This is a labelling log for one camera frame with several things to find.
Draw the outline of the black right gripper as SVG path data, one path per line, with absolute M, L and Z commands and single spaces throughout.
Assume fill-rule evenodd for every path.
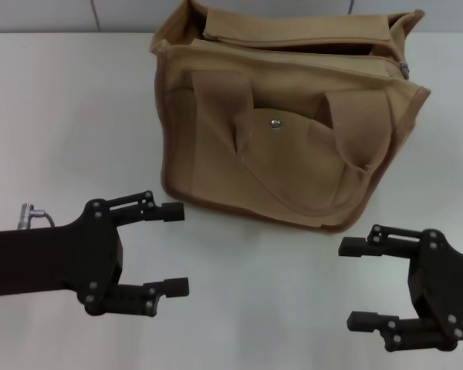
M 442 232 L 375 224 L 366 238 L 344 237 L 338 255 L 410 258 L 408 287 L 419 318 L 352 311 L 346 321 L 350 331 L 379 331 L 388 352 L 451 352 L 463 340 L 463 254 Z

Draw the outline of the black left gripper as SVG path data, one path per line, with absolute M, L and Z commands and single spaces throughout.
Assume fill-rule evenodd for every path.
M 122 253 L 110 204 L 101 199 L 64 226 L 0 231 L 0 296 L 70 290 L 89 315 L 154 317 L 162 296 L 189 295 L 187 277 L 117 285 Z

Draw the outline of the khaki canvas food bag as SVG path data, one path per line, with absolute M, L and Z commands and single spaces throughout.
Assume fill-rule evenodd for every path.
M 182 0 L 150 46 L 164 190 L 281 224 L 349 228 L 429 97 L 398 65 L 423 17 L 270 19 Z

